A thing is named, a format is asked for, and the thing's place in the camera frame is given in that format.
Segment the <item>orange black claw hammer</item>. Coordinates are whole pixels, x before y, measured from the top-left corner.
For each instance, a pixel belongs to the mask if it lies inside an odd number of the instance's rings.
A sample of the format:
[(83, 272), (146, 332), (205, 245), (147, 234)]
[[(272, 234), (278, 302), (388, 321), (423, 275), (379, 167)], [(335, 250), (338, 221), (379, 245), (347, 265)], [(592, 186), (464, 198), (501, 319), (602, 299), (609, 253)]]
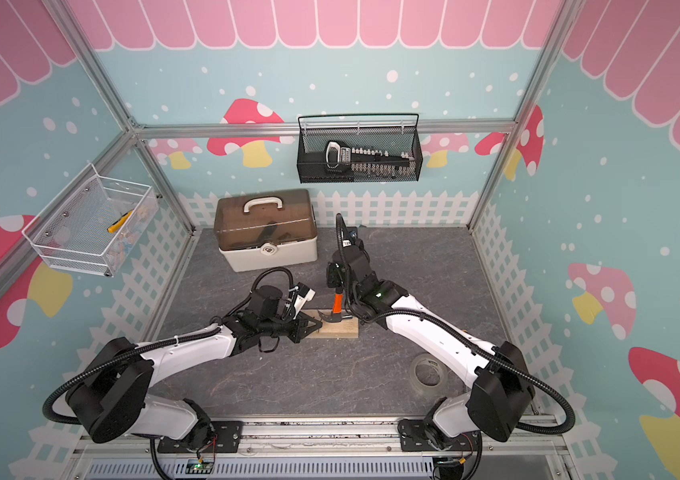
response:
[(340, 323), (343, 321), (344, 292), (341, 287), (335, 289), (334, 302), (330, 313), (319, 311), (319, 318), (324, 323)]

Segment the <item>wooden block with nails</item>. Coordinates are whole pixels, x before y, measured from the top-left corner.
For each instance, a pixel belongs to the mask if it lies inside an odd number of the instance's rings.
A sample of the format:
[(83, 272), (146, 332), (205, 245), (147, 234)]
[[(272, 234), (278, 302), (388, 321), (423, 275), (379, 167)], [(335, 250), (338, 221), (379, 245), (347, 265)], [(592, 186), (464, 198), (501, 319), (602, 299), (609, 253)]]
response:
[(356, 317), (343, 313), (340, 320), (334, 322), (331, 320), (330, 310), (304, 310), (304, 313), (322, 323), (308, 339), (356, 339), (359, 335), (359, 321)]

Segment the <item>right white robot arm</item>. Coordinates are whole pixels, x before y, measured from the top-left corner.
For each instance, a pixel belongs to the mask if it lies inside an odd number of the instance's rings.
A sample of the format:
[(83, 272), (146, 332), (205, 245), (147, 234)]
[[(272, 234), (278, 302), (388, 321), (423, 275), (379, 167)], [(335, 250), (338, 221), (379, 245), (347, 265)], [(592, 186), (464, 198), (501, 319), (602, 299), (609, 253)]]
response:
[[(425, 443), (437, 451), (468, 442), (475, 457), (483, 453), (482, 440), (506, 442), (523, 430), (558, 436), (576, 425), (576, 413), (565, 397), (530, 374), (519, 348), (510, 342), (496, 346), (478, 339), (437, 316), (413, 294), (390, 280), (380, 279), (355, 227), (335, 217), (337, 249), (327, 267), (327, 284), (340, 295), (341, 307), (362, 323), (376, 323), (432, 355), (458, 376), (466, 392), (436, 402), (411, 429), (402, 425), (400, 436)], [(553, 426), (523, 421), (536, 393), (561, 407), (564, 418)]]

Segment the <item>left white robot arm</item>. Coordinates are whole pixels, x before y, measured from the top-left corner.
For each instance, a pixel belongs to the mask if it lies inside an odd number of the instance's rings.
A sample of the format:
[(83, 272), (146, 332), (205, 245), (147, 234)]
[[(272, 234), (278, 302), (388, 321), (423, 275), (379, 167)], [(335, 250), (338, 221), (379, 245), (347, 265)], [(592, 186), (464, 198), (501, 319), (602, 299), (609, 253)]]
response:
[(264, 339), (299, 343), (318, 331), (321, 321), (302, 309), (315, 295), (286, 268), (270, 268), (253, 281), (247, 296), (208, 326), (154, 342), (109, 341), (79, 374), (57, 387), (43, 402), (52, 422), (79, 425), (103, 444), (124, 435), (142, 437), (156, 473), (167, 478), (158, 459), (158, 443), (202, 455), (216, 451), (220, 435), (213, 420), (195, 401), (169, 400), (150, 394), (157, 383), (212, 361), (257, 348)]

